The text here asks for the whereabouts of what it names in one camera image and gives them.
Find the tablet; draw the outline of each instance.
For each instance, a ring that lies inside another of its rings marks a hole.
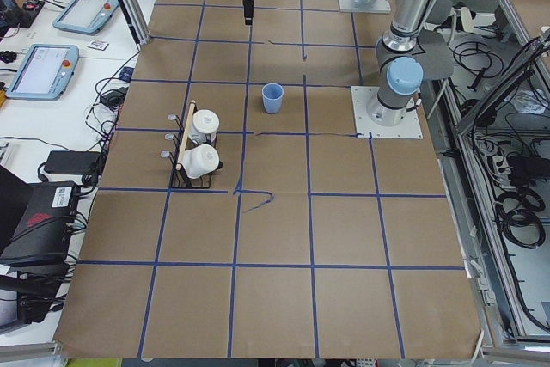
[[[78,48],[74,45],[32,45],[6,96],[53,101],[67,88],[77,62]]]
[[[78,34],[96,34],[118,7],[118,0],[71,0],[53,26]]]

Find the blue joint cap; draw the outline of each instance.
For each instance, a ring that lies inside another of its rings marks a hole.
[[[397,58],[388,68],[388,85],[397,95],[414,94],[420,88],[423,78],[424,70],[413,58]]]

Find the white mug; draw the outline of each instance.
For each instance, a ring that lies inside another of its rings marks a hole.
[[[220,164],[220,156],[214,147],[205,144],[186,150],[181,163],[187,176],[192,180],[215,171]]]
[[[208,109],[201,109],[192,116],[189,138],[196,144],[211,144],[216,140],[220,119]]]

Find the blue grid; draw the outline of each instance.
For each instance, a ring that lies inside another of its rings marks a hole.
[[[253,85],[263,85],[263,83],[252,83],[250,82],[250,72],[251,72],[251,57],[252,57],[252,46],[254,44],[261,44],[263,42],[254,42],[252,41],[252,30],[249,33],[248,41],[226,41],[226,40],[201,40],[199,38],[200,31],[202,28],[203,20],[204,20],[204,13],[205,8],[207,7],[219,7],[219,8],[240,8],[239,6],[219,6],[219,5],[209,5],[206,4],[206,0],[203,0],[202,5],[197,4],[178,4],[178,3],[158,3],[163,5],[184,5],[184,6],[196,6],[201,7],[201,14],[199,18],[199,27],[197,30],[197,36],[194,40],[191,39],[181,39],[181,38],[172,38],[172,37],[158,37],[158,39],[165,39],[165,40],[176,40],[176,41],[193,41],[194,42],[194,49],[193,49],[193,56],[192,56],[192,64],[189,71],[189,77],[187,81],[169,81],[165,79],[134,79],[133,82],[144,82],[144,83],[181,83],[182,85],[186,85],[186,97],[181,113],[181,118],[183,119],[185,116],[185,108],[187,106],[189,95],[190,95],[190,88],[192,84],[194,83],[206,83],[206,84],[238,84],[238,85],[244,85],[246,87],[245,92],[245,101],[244,101],[244,119],[243,119],[243,126],[242,131],[227,131],[227,132],[219,132],[221,134],[235,134],[235,135],[241,135],[242,136],[242,144],[241,144],[241,170],[240,170],[240,178],[237,182],[236,188],[233,192],[234,195],[237,196],[237,212],[236,212],[236,220],[235,220],[235,239],[234,239],[234,246],[233,246],[233,260],[231,262],[185,262],[185,261],[161,261],[160,260],[160,253],[162,249],[162,238],[164,235],[166,220],[168,216],[168,208],[169,203],[171,199],[171,195],[173,193],[196,193],[196,190],[188,190],[185,188],[181,189],[174,189],[170,188],[168,185],[167,189],[157,189],[157,188],[141,188],[141,187],[102,187],[100,188],[100,191],[103,192],[111,192],[111,191],[122,191],[122,192],[144,192],[144,193],[166,193],[166,199],[164,204],[164,210],[162,214],[162,221],[161,221],[161,228],[159,230],[159,236],[157,239],[156,244],[156,255],[155,259],[153,261],[116,261],[116,260],[79,260],[79,263],[86,264],[86,265],[97,265],[97,266],[152,266],[153,271],[151,274],[151,280],[150,280],[150,288],[149,288],[149,294],[147,298],[147,304],[145,309],[145,316],[143,321],[143,327],[140,337],[140,343],[139,343],[139,349],[138,349],[138,357],[143,356],[143,350],[144,345],[147,337],[147,326],[149,322],[150,317],[150,307],[153,301],[153,296],[155,293],[155,283],[156,283],[156,272],[159,267],[167,267],[167,266],[179,266],[179,267],[219,267],[219,268],[230,268],[231,269],[231,291],[230,291],[230,304],[229,304],[229,319],[228,319],[228,343],[227,343],[227,357],[230,358],[232,356],[232,347],[233,347],[233,329],[234,329],[234,319],[235,319],[235,289],[236,289],[236,278],[238,276],[238,269],[239,268],[300,268],[300,269],[309,269],[311,271],[311,299],[312,299],[312,311],[313,311],[313,337],[314,337],[314,346],[315,346],[315,356],[317,358],[321,357],[322,354],[320,354],[320,342],[319,342],[319,332],[318,332],[318,322],[317,322],[317,309],[316,309],[316,288],[315,288],[315,270],[317,269],[334,269],[334,270],[384,270],[388,272],[388,280],[390,285],[390,291],[391,291],[391,297],[392,297],[392,305],[394,309],[394,318],[395,318],[395,326],[396,331],[398,335],[398,341],[399,341],[399,347],[400,347],[400,355],[402,358],[406,356],[406,350],[403,343],[403,337],[400,330],[400,319],[399,319],[399,311],[397,306],[397,301],[395,297],[395,290],[394,290],[394,281],[393,281],[393,271],[464,271],[463,266],[392,266],[388,251],[388,241],[387,241],[387,235],[386,235],[386,229],[384,226],[384,216],[383,216],[383,210],[382,210],[382,199],[384,198],[418,198],[418,199],[445,199],[446,196],[442,194],[400,194],[400,193],[381,193],[380,187],[378,185],[378,174],[376,169],[376,157],[374,152],[374,145],[372,143],[372,137],[369,139],[366,139],[364,142],[368,143],[368,147],[370,150],[370,156],[372,160],[372,168],[373,168],[373,175],[374,175],[374,181],[375,181],[375,192],[374,193],[319,193],[314,192],[311,187],[311,167],[310,167],[310,151],[309,151],[309,139],[311,136],[319,136],[319,135],[331,135],[331,134],[323,134],[323,133],[310,133],[309,132],[309,106],[308,106],[308,93],[307,89],[308,87],[326,87],[331,85],[315,85],[315,84],[308,84],[307,78],[304,75],[303,76],[303,82],[302,84],[291,84],[286,83],[284,86],[297,86],[303,88],[303,99],[304,99],[304,110],[305,110],[305,133],[300,132],[262,132],[262,133],[255,133],[248,130],[247,121],[248,121],[248,99],[249,99],[249,88]],[[258,9],[282,9],[282,8],[261,8]],[[352,46],[348,45],[319,45],[319,44],[307,44],[305,42],[305,29],[304,29],[304,21],[303,21],[303,12],[312,10],[312,11],[335,11],[335,10],[318,10],[318,9],[304,9],[303,8],[303,0],[300,0],[300,9],[290,9],[290,10],[296,10],[300,11],[300,19],[301,19],[301,36],[302,36],[302,43],[300,44],[291,44],[291,43],[276,43],[277,45],[288,45],[288,46],[300,46],[302,48],[302,58],[306,58],[306,48],[307,46],[327,46],[327,47],[345,47],[345,48],[353,48],[356,52],[357,57],[357,70],[359,74],[360,82],[363,82],[362,73],[361,73],[361,59],[360,59],[360,53],[359,51],[361,49],[373,49],[373,46],[360,46],[358,44],[358,37],[357,37],[357,31],[356,31],[356,24],[354,15],[351,15],[351,28],[353,30],[354,35],[354,42],[355,44]],[[247,80],[246,82],[218,82],[218,81],[200,81],[200,82],[194,82],[193,79],[193,69],[196,61],[196,55],[197,55],[197,49],[200,42],[223,42],[223,43],[240,43],[240,44],[248,44],[248,57],[247,57]],[[176,130],[164,130],[164,129],[147,129],[147,128],[124,128],[119,127],[118,131],[122,132],[177,132]],[[307,163],[307,181],[308,181],[308,211],[309,211],[309,256],[310,256],[310,262],[309,264],[262,264],[262,263],[239,263],[238,262],[238,246],[239,246],[239,232],[240,232],[240,224],[241,224],[241,207],[242,207],[242,195],[244,193],[264,193],[267,192],[263,191],[248,191],[243,188],[243,176],[244,176],[244,169],[245,169],[245,159],[246,159],[246,147],[247,147],[247,137],[248,135],[281,135],[281,136],[304,136],[305,137],[305,146],[306,146],[306,163]],[[354,135],[343,135],[348,137],[355,137]],[[222,191],[222,190],[200,190],[199,193],[210,193],[212,195],[228,195],[230,194],[229,191]],[[347,198],[373,198],[376,199],[377,205],[378,205],[378,211],[379,211],[379,219],[382,229],[382,239],[383,239],[383,246],[384,246],[384,253],[386,257],[386,265],[380,265],[380,266],[360,266],[360,265],[322,265],[322,264],[316,264],[315,263],[315,251],[314,251],[314,236],[315,236],[315,226],[313,222],[313,212],[312,212],[312,204],[313,199],[316,197],[347,197]]]

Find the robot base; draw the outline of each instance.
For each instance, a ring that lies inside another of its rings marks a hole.
[[[360,138],[372,136],[373,138],[422,139],[422,130],[416,111],[407,112],[401,123],[396,126],[383,126],[372,120],[367,113],[367,105],[372,96],[378,93],[378,89],[378,87],[351,87],[357,135]],[[414,101],[411,99],[408,106],[413,105]]]
[[[373,0],[368,3],[354,3],[352,0],[339,0],[341,12],[373,13],[389,15],[392,11],[389,0]]]

